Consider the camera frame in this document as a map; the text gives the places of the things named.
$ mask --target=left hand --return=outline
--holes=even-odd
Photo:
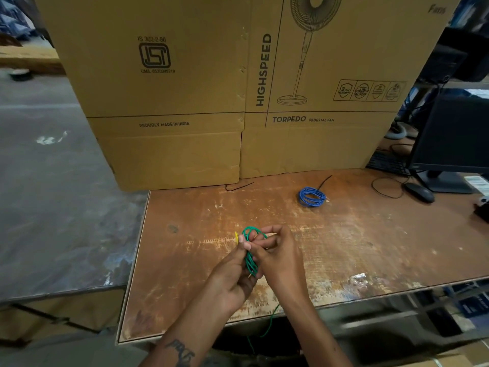
[[[242,234],[238,240],[238,245],[214,267],[205,284],[211,293],[217,294],[215,300],[220,302],[229,317],[242,307],[257,281],[254,276],[248,277],[245,265],[247,250],[243,247],[245,238]]]

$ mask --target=computer monitor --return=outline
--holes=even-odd
[[[442,91],[407,162],[433,192],[473,193],[456,172],[489,172],[489,90],[470,91]]]

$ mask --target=blue wire coil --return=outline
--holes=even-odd
[[[302,206],[318,207],[321,206],[324,201],[326,201],[326,195],[316,188],[305,187],[299,192],[299,202]]]

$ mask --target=wooden table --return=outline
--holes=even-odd
[[[328,175],[327,202],[302,207],[297,192]],[[479,195],[437,194],[431,205],[410,195],[390,199],[371,188],[380,176],[367,169],[312,171],[242,180],[253,184],[233,192],[151,191],[118,341],[164,333],[246,226],[291,227],[317,307],[489,276],[489,225],[473,214]],[[390,179],[376,188],[401,191]],[[269,315],[276,304],[262,278],[230,322]]]

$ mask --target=tattoo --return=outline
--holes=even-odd
[[[190,367],[190,360],[195,357],[195,353],[185,347],[185,344],[180,340],[175,339],[171,343],[165,345],[165,348],[172,347],[179,353],[179,360],[175,367]]]

